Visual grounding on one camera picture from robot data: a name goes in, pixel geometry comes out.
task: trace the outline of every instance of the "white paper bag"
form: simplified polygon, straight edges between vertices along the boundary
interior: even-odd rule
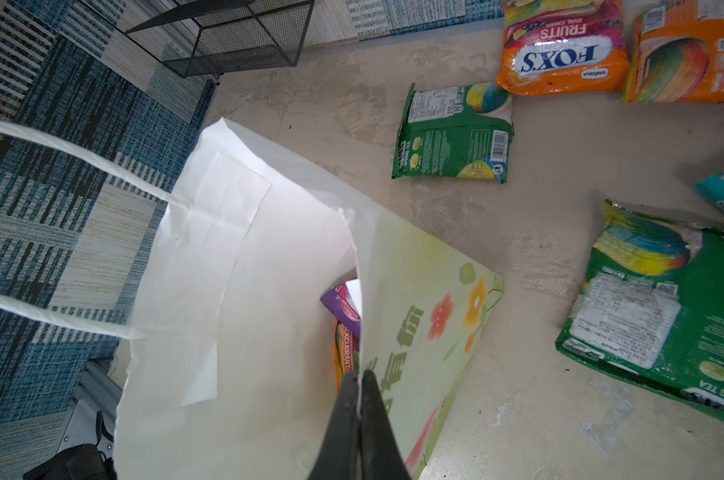
[[[305,478],[336,396],[319,297],[351,270],[372,368],[403,460],[419,474],[503,280],[309,160],[228,120],[202,131],[171,194],[35,130],[168,207],[129,326],[34,320],[129,339],[117,413],[120,480]]]

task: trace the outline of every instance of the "black object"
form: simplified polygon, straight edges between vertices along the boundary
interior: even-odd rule
[[[162,61],[183,78],[294,67],[313,5],[314,0],[197,0],[178,5],[125,34],[191,19],[198,33],[190,56]]]
[[[357,405],[361,408],[357,414]],[[399,456],[375,373],[343,376],[329,425],[307,480],[410,480]]]
[[[98,451],[101,437],[114,442],[103,425],[103,412],[96,413],[96,443],[83,443],[61,450],[40,466],[23,474],[23,480],[117,480],[113,458]]]

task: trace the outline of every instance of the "fox's candy packet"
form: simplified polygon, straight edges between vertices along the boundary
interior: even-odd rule
[[[517,95],[615,91],[628,55],[621,0],[506,0],[498,84]]]

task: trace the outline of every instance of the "green snack packet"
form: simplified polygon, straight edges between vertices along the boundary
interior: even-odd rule
[[[440,175],[505,183],[514,128],[511,94],[496,83],[415,91],[397,133],[391,178]]]
[[[724,420],[724,232],[604,214],[557,350]]]

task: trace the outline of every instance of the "orange candy packet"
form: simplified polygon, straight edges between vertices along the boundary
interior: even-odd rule
[[[505,0],[503,9],[502,88],[547,95],[623,87],[621,0]]]
[[[624,101],[724,102],[724,0],[657,3],[634,35]]]

